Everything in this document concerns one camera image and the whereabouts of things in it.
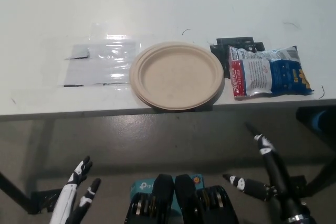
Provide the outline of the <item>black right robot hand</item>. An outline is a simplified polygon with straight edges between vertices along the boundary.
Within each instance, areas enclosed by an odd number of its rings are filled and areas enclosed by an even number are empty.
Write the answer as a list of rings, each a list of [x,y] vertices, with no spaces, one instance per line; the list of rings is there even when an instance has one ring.
[[[257,142],[270,184],[232,174],[223,174],[223,178],[240,192],[256,199],[269,201],[276,198],[283,223],[315,223],[308,207],[301,203],[287,168],[271,141],[252,124],[246,122],[245,125]]]

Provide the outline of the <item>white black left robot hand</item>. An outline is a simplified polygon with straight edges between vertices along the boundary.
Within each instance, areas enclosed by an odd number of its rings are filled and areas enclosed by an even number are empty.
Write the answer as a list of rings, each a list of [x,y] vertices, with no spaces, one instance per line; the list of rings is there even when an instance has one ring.
[[[85,194],[80,198],[79,204],[74,206],[77,189],[80,184],[86,180],[91,167],[92,161],[90,157],[87,156],[73,170],[57,199],[49,222],[50,224],[80,224],[82,222],[101,184],[101,179],[96,178],[88,187]]]

